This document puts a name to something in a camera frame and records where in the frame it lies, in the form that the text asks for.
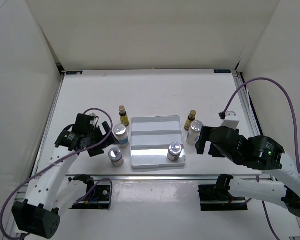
plastic tray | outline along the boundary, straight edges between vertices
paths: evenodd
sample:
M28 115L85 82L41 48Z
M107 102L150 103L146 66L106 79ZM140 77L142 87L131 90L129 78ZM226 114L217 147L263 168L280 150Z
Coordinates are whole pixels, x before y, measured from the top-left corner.
M130 131L131 165L134 169L183 167L186 155L179 116L133 117ZM168 147L178 142L182 146L180 158L170 161Z

silver can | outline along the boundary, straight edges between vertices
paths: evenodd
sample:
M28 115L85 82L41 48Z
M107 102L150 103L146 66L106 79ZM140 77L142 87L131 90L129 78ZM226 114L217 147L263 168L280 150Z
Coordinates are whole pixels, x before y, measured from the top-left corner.
M129 145L127 128L123 124L117 124L113 128L115 138L119 141L119 148L124 149Z
M186 136L186 142L190 145L195 145L198 142L201 129L204 124L201 121L195 120L191 123L188 135Z
M118 148L111 148L108 153L108 156L112 164L116 167L120 167L125 162L122 152Z
M168 155L166 156L170 161L176 161L180 158L182 146L178 142L173 142L168 148Z

yellow label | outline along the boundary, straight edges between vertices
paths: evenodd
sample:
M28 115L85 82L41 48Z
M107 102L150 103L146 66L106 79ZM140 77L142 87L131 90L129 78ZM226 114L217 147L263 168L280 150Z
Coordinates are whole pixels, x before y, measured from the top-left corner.
M185 125L184 125L185 130L189 131L190 125L191 125L192 122L193 122L193 120L189 120L189 118L186 119L186 122L185 122Z
M129 125L128 114L126 114L125 116L120 115L120 121L123 125L128 126Z

gold bottle cap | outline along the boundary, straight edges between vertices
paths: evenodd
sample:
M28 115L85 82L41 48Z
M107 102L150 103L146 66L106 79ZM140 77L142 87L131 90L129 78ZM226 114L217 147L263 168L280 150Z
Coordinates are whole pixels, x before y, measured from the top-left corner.
M195 118L196 114L197 114L197 112L195 110L191 110L189 116L190 116L190 118Z
M119 112L120 112L121 114L124 114L124 113L126 112L125 106L120 106L120 107L119 107Z

silver lid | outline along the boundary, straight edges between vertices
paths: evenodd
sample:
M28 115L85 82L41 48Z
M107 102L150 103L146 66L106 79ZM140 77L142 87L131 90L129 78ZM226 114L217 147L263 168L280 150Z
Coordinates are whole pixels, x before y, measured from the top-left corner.
M118 148L111 148L108 156L112 162L117 162L122 159L122 152Z
M178 142L173 142L169 146L169 153L173 156L178 156L181 154L182 146Z
M117 136L122 136L127 132L127 128L123 124L117 124L113 128L113 133Z
M202 127L204 126L204 124L201 121L193 121L190 125L190 128L193 132L198 133L201 132Z

